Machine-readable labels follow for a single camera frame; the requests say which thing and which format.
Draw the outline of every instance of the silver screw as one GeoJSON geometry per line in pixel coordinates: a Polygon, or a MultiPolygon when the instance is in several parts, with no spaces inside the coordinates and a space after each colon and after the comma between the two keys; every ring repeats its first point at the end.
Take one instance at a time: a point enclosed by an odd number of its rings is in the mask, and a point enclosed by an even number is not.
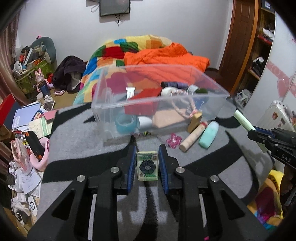
{"type": "Polygon", "coordinates": [[[85,180],[85,176],[83,175],[79,175],[77,178],[76,178],[77,181],[79,182],[83,182],[85,180]]]}
{"type": "Polygon", "coordinates": [[[183,173],[184,171],[185,171],[185,169],[182,168],[182,167],[177,167],[177,168],[176,168],[176,172],[177,172],[177,173],[183,173]]]}
{"type": "Polygon", "coordinates": [[[219,177],[216,176],[216,175],[211,176],[210,179],[211,179],[213,182],[217,182],[217,181],[219,181],[219,177]]]}
{"type": "Polygon", "coordinates": [[[112,173],[117,173],[117,172],[119,172],[119,168],[118,167],[111,167],[110,171],[112,173]]]}

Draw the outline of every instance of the clear plastic box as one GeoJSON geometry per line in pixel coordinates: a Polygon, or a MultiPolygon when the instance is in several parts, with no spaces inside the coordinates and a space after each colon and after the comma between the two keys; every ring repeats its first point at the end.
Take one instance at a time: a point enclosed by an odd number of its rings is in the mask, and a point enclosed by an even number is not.
{"type": "Polygon", "coordinates": [[[169,128],[171,132],[174,130],[178,132],[180,127],[190,123],[189,118],[181,116],[180,120],[178,114],[180,111],[187,111],[189,115],[192,103],[197,110],[202,111],[202,121],[214,120],[229,96],[229,93],[210,77],[187,65],[107,66],[97,71],[100,77],[91,109],[103,132],[104,140],[145,131],[157,134],[164,128],[169,128]],[[126,100],[126,87],[135,87],[136,95],[143,89],[160,87],[162,81],[194,84],[200,88],[206,88],[208,93],[126,100]],[[128,113],[132,111],[132,115],[126,115],[127,110],[128,113]],[[144,128],[139,129],[138,116],[147,114],[149,119],[146,118],[141,122],[144,128]]]}

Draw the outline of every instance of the dark clothing pile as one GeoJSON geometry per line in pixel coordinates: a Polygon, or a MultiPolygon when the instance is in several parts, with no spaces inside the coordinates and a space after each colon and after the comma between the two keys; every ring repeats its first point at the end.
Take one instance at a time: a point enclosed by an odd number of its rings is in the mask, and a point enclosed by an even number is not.
{"type": "Polygon", "coordinates": [[[78,92],[80,84],[76,86],[74,90],[71,89],[71,73],[79,72],[84,73],[86,68],[86,63],[80,58],[75,56],[66,57],[58,66],[52,77],[52,84],[55,88],[61,90],[67,90],[68,92],[78,92]]]}

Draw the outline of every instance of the red pouch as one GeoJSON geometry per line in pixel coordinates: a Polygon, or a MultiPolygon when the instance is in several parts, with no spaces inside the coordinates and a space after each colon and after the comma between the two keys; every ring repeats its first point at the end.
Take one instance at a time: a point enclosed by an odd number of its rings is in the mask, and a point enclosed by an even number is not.
{"type": "MultiPolygon", "coordinates": [[[[147,97],[157,97],[160,95],[162,87],[144,89],[139,94],[129,100],[136,100],[147,97]]],[[[124,107],[124,113],[127,115],[154,115],[158,107],[158,102],[147,102],[142,104],[133,104],[124,107]]]]}

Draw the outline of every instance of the person's finger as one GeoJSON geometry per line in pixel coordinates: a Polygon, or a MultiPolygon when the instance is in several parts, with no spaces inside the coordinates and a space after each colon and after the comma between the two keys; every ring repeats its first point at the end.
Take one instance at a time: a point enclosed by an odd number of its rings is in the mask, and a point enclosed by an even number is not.
{"type": "Polygon", "coordinates": [[[292,178],[295,176],[294,170],[289,166],[284,167],[284,174],[288,180],[292,180],[292,178]]]}
{"type": "Polygon", "coordinates": [[[281,195],[286,194],[292,188],[293,188],[292,183],[286,178],[286,175],[284,175],[281,181],[281,189],[280,189],[281,195]]]}

